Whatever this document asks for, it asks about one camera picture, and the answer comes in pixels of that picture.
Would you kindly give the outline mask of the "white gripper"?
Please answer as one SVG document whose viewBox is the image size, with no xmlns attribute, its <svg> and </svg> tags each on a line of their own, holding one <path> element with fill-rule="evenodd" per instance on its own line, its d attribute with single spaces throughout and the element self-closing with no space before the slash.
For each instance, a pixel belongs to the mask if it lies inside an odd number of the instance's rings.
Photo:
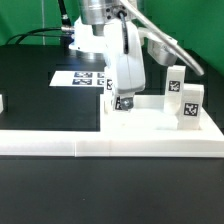
<svg viewBox="0 0 224 224">
<path fill-rule="evenodd" d="M 125 44 L 120 19 L 113 19 L 104 26 L 104 58 L 112 77 L 113 92 L 123 96 L 120 98 L 120 106 L 122 110 L 128 111 L 134 107 L 134 94 L 145 88 L 142 55 L 144 39 L 148 39 L 148 53 L 162 66 L 173 66 L 177 55 L 149 29 L 137 28 L 131 21 L 128 21 L 126 26 L 128 44 Z"/>
</svg>

